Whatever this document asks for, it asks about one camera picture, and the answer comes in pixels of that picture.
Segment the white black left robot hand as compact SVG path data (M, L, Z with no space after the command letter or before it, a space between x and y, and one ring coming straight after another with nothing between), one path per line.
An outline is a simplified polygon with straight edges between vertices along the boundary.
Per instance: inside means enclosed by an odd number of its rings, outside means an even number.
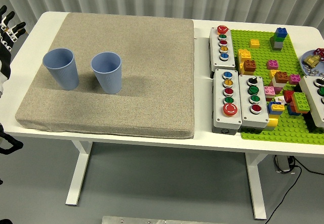
M25 22L21 22L10 28L8 23L15 16L15 12L11 11L4 16L7 6L1 7L1 96L4 92L4 83L11 75L11 50L18 38L26 33Z

